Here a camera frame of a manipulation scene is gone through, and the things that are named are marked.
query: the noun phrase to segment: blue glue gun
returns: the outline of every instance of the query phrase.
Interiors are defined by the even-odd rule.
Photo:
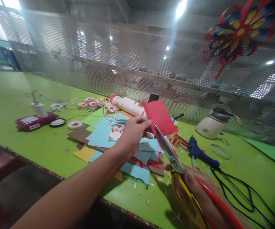
[[[199,158],[201,161],[208,164],[210,167],[220,170],[220,163],[214,159],[211,159],[209,156],[202,152],[202,150],[198,147],[197,140],[193,137],[193,135],[189,139],[189,153],[191,156]]]

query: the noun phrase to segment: scissors blade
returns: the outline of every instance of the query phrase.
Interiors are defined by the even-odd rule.
[[[165,152],[170,164],[172,165],[173,169],[177,173],[185,173],[181,163],[179,162],[178,158],[176,157],[175,153],[173,152],[172,148],[170,147],[169,143],[164,138],[162,132],[159,128],[154,124],[157,129],[157,139],[162,147],[162,150]]]

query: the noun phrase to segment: black lid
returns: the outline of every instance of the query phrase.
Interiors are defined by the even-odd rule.
[[[228,120],[234,115],[222,108],[216,107],[210,112],[210,116],[218,121],[228,122]]]
[[[65,123],[66,123],[65,119],[58,118],[58,119],[53,119],[52,121],[50,121],[49,126],[56,128],[56,127],[64,126]]]

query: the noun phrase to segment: green tabletop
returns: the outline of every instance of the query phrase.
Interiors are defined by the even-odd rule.
[[[54,99],[62,100],[79,96],[98,98],[99,95],[29,73],[0,72],[0,145],[8,147],[22,157],[67,178],[87,165],[86,162],[73,156],[73,152],[77,151],[76,144],[78,142],[66,135],[71,132],[67,125],[60,128],[45,126],[29,133],[17,132],[14,121],[34,115],[30,105],[33,102],[30,94],[32,90],[38,90]],[[47,109],[49,105],[53,104],[52,101],[43,96],[37,97]],[[86,110],[77,110],[75,105],[68,105],[68,108],[56,112],[67,122],[83,120],[92,114],[92,112],[87,113]],[[196,133],[195,126],[190,123],[179,121],[178,128],[182,137],[188,139],[190,135],[194,135],[199,147],[204,149],[206,154],[213,159],[221,160],[222,165],[224,165],[223,162],[227,163],[223,171],[251,185],[275,211],[275,162],[240,137],[225,133],[219,135],[216,140],[209,140]],[[211,143],[227,150],[232,159],[227,161],[214,154],[209,149]],[[177,153],[181,163],[191,166],[191,159],[187,152],[179,151]],[[208,173],[209,167],[206,167],[202,161],[197,160],[196,165],[202,172]],[[208,174],[218,185],[213,174]],[[148,189],[140,183],[137,183],[134,189],[135,182],[131,180],[125,180],[121,183],[116,179],[111,179],[101,196],[159,227],[189,228],[184,217],[181,217],[184,225],[175,219],[175,214],[180,213],[183,216],[184,213],[174,197],[170,185],[171,180],[167,175],[168,173],[162,178],[163,181],[156,182],[151,174],[150,183],[154,183],[155,186],[150,186]],[[243,186],[239,185],[239,188],[246,193]],[[255,197],[254,202],[269,219],[273,220],[258,198]],[[248,215],[265,226],[258,213]]]

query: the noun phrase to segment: perforated metal panel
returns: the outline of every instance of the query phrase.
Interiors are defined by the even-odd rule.
[[[203,34],[68,15],[0,8],[0,22],[25,71],[138,102],[160,95],[170,114],[198,123],[221,107],[237,114],[225,130],[275,144],[275,48],[221,68],[207,62]]]

